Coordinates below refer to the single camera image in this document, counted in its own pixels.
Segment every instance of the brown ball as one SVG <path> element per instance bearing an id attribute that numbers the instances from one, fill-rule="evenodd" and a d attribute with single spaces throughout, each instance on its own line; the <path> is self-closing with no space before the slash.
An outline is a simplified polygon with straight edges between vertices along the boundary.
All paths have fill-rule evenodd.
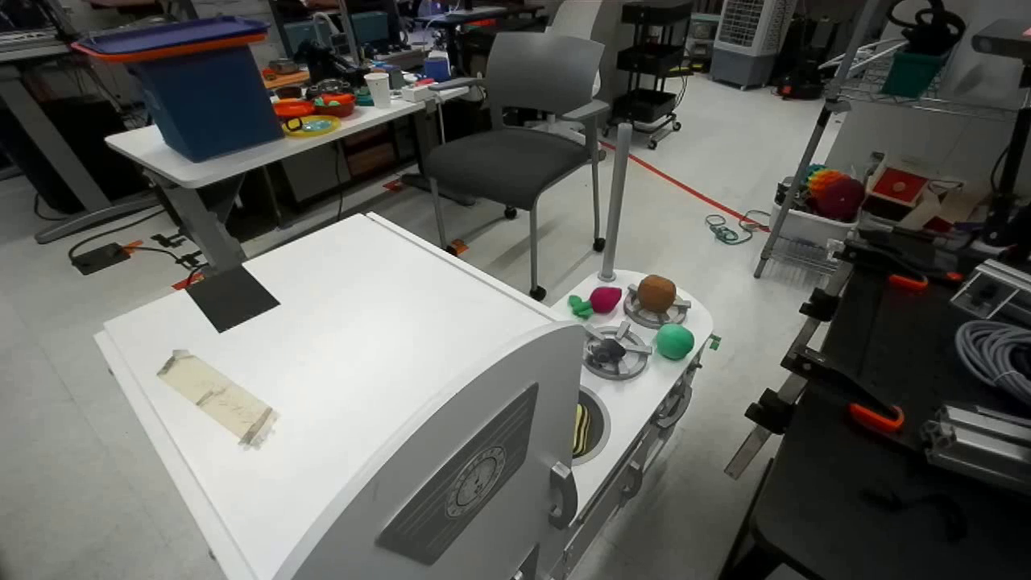
<path id="1" fill-rule="evenodd" d="M 675 302 L 675 285 L 668 281 L 668 278 L 650 275 L 650 278 L 643 278 L 641 287 L 639 287 L 639 302 L 641 302 L 641 310 L 660 317 L 660 313 L 674 310 L 674 302 Z"/>

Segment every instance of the gray floor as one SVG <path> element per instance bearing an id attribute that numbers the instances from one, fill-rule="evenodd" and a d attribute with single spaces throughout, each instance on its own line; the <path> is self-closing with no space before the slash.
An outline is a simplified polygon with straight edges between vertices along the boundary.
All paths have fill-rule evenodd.
<path id="1" fill-rule="evenodd" d="M 733 207 L 768 211 L 773 185 L 791 170 L 819 114 L 773 94 L 688 80 L 683 132 L 641 158 L 696 189 Z M 565 287 L 599 267 L 588 248 L 586 170 L 549 194 L 541 207 L 544 287 Z M 428 232 L 428 199 L 381 207 L 390 218 Z M 448 207 L 453 232 L 495 217 L 495 207 Z M 710 580 L 718 573 L 754 494 L 722 464 L 752 429 L 743 406 L 781 384 L 776 361 L 798 329 L 798 302 L 819 281 L 803 262 L 781 258 L 752 278 L 764 235 L 718 246 L 699 199 L 631 168 L 617 263 L 680 281 L 718 322 L 724 339 L 696 381 L 696 399 L 643 494 L 602 533 L 577 580 Z M 250 242 L 261 252 L 324 217 Z M 0 182 L 0 577 L 219 577 L 207 543 L 172 488 L 159 453 L 108 377 L 94 333 L 102 319 L 141 306 L 179 271 L 138 256 L 96 278 L 80 278 L 72 242 L 34 246 L 31 187 Z M 122 235 L 172 228 L 169 218 Z M 505 285 L 528 285 L 524 218 L 472 240 L 466 262 Z"/>

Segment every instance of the chair leg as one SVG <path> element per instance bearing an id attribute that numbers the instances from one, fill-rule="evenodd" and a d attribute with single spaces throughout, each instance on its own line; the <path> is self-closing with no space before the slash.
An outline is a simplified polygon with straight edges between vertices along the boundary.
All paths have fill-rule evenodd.
<path id="1" fill-rule="evenodd" d="M 528 211 L 528 298 L 549 298 L 549 289 L 539 285 L 539 207 Z"/>
<path id="2" fill-rule="evenodd" d="M 443 202 L 442 202 L 442 187 L 435 178 L 428 178 L 428 194 L 432 194 L 432 212 L 439 218 L 439 240 L 442 240 L 442 248 L 448 248 L 448 225 L 443 225 Z"/>
<path id="3" fill-rule="evenodd" d="M 599 158 L 588 158 L 588 198 L 594 198 L 594 252 L 606 252 Z"/>

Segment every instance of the black pad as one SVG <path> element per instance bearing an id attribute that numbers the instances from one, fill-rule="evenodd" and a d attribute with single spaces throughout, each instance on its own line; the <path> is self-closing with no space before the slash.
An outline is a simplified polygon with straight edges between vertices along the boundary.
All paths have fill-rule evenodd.
<path id="1" fill-rule="evenodd" d="M 281 306 L 244 267 L 219 271 L 192 285 L 191 298 L 219 333 Z"/>

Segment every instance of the green ball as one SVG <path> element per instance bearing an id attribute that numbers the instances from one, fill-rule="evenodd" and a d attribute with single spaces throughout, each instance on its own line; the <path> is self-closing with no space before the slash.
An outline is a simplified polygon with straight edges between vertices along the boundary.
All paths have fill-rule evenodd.
<path id="1" fill-rule="evenodd" d="M 683 327 L 665 327 L 658 329 L 655 345 L 660 357 L 683 361 L 688 347 L 696 347 L 696 334 L 688 334 Z"/>

